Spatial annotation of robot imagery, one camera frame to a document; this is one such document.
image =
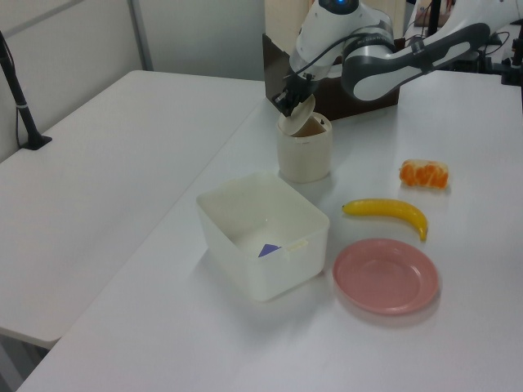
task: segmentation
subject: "cup lid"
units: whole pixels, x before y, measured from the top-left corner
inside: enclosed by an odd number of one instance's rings
[[[280,115],[278,128],[287,136],[292,136],[305,125],[316,106],[316,99],[313,95],[309,96],[294,109],[289,117]]]

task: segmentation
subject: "purple triangle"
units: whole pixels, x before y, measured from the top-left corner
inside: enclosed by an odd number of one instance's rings
[[[281,247],[277,247],[276,245],[270,245],[269,243],[266,243],[263,246],[263,249],[260,252],[260,255],[258,257],[263,257],[265,255],[268,255],[271,252],[274,252],[277,249],[280,249]]]

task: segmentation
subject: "plastic bin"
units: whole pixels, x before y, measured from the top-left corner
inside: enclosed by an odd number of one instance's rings
[[[255,301],[268,301],[324,268],[328,217],[272,173],[231,180],[197,197],[214,261]],[[259,256],[265,245],[280,247]]]

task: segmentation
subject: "white plastic container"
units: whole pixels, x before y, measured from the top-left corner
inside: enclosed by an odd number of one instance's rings
[[[315,105],[315,97],[309,96],[276,123],[279,171],[292,182],[321,180],[330,171],[333,126],[314,112]]]
[[[323,115],[313,113],[298,133],[288,136],[277,125],[279,170],[297,183],[321,180],[330,171],[333,127]]]
[[[268,301],[324,268],[328,217],[271,173],[197,197],[213,259],[247,296]],[[279,249],[259,256],[264,246]]]

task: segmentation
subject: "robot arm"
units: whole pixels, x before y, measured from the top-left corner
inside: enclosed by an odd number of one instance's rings
[[[389,17],[359,0],[317,0],[290,57],[284,92],[273,101],[289,116],[342,56],[342,85],[358,100],[376,100],[441,68],[523,17],[523,0],[458,0],[437,33],[394,53]]]

